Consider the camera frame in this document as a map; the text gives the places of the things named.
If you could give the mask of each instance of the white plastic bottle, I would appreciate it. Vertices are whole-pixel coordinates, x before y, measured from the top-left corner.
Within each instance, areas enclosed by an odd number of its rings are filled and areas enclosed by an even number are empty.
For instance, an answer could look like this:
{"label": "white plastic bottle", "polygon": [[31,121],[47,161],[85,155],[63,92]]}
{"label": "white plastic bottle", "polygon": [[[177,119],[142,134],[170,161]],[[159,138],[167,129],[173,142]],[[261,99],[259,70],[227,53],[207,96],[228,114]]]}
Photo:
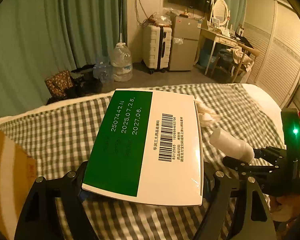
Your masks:
{"label": "white plastic bottle", "polygon": [[132,78],[132,58],[128,47],[122,42],[120,34],[120,42],[115,46],[110,61],[113,68],[113,76],[115,81],[124,82]]}
{"label": "white plastic bottle", "polygon": [[222,128],[216,128],[210,136],[210,143],[225,155],[251,163],[254,159],[253,148],[243,140],[234,138]]}

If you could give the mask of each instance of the vanity table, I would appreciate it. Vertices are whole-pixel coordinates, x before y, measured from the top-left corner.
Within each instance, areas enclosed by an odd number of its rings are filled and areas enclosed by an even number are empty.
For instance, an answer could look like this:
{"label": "vanity table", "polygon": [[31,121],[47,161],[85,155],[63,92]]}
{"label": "vanity table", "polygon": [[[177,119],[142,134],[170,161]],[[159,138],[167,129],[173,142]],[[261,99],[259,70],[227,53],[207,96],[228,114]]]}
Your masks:
{"label": "vanity table", "polygon": [[[210,23],[212,22],[212,17],[214,18],[214,20],[217,19],[216,21],[213,21],[213,22],[218,22],[217,28],[225,27],[225,29],[227,29],[227,27],[228,27],[227,22],[230,17],[230,11],[228,10],[228,6],[224,0],[217,0],[215,2],[215,4],[213,5],[212,10],[211,10],[210,20],[209,20]],[[194,61],[194,65],[197,64],[197,62],[199,60],[200,50],[201,50],[202,46],[204,45],[204,42],[206,39],[212,40],[213,46],[212,46],[209,61],[208,61],[207,67],[206,67],[206,71],[204,73],[205,75],[208,72],[208,67],[211,62],[212,54],[213,54],[216,43],[221,43],[221,44],[227,45],[231,48],[239,47],[238,40],[234,40],[228,36],[222,35],[221,33],[216,33],[215,31],[213,31],[213,28],[211,28],[209,30],[202,28],[200,31],[200,38],[199,38],[199,42],[198,42],[197,54],[196,54],[196,58]]]}

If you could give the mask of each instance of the white suitcase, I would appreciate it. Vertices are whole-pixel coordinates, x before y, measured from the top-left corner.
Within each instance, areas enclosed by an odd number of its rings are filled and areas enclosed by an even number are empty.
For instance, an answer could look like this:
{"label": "white suitcase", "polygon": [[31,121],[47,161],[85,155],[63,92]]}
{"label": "white suitcase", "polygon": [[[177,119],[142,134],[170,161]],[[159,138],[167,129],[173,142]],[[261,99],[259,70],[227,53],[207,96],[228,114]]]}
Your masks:
{"label": "white suitcase", "polygon": [[168,68],[171,33],[170,27],[148,25],[143,29],[142,56],[151,74],[154,70]]}

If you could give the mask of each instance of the wooden chair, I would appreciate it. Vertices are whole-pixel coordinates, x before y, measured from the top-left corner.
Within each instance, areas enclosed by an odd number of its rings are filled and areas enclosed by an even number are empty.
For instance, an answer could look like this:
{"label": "wooden chair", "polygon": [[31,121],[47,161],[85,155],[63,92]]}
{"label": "wooden chair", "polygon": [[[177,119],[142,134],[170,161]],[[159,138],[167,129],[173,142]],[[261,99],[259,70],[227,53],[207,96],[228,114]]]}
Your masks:
{"label": "wooden chair", "polygon": [[[218,63],[218,60],[220,58],[220,53],[217,54],[217,57],[216,57],[216,60],[214,62],[214,65],[213,65],[213,68],[212,68],[212,72],[211,72],[211,75],[210,77],[212,77],[213,75],[213,72],[215,70],[216,67],[218,67],[220,70],[222,70],[223,72],[226,72],[227,74],[230,74],[230,78],[228,79],[228,82],[230,81],[230,83],[233,83],[235,81],[235,79],[237,78],[238,74],[241,74],[242,72],[245,72],[246,71],[246,68],[244,66],[242,66],[242,62],[243,62],[243,59],[244,59],[244,56],[250,52],[252,55],[254,55],[254,62],[256,61],[256,58],[260,55],[260,51],[258,49],[254,49],[254,48],[250,48],[250,47],[247,47],[246,45],[244,45],[243,43],[238,43],[238,45],[243,48],[243,55],[240,59],[240,62],[239,64],[236,64],[234,63],[234,61],[232,60],[231,62],[231,66],[229,69],[225,69],[221,66],[217,66],[217,63]],[[232,67],[234,66],[234,75],[231,76],[231,69]]]}

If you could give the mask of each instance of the bed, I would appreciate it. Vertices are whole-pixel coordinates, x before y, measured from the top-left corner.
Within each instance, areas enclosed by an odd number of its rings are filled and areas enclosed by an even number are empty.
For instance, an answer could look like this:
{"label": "bed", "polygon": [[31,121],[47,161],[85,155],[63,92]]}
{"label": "bed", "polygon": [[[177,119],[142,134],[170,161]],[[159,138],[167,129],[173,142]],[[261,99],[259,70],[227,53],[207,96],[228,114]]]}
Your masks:
{"label": "bed", "polygon": [[[281,109],[262,89],[250,84],[187,84],[147,88],[199,97],[221,116],[221,121],[202,128],[204,159],[230,177],[235,172],[222,164],[222,152],[209,144],[209,136],[221,127],[252,147],[284,147]],[[38,175],[62,177],[89,159],[98,128],[113,92],[65,100],[18,116],[0,118],[0,129],[37,160]],[[255,160],[255,164],[266,165]],[[61,203],[58,214],[66,239],[71,239]],[[208,203],[200,207],[149,206],[103,199],[83,203],[100,239],[192,239]],[[220,233],[225,239],[231,220],[230,204]]]}

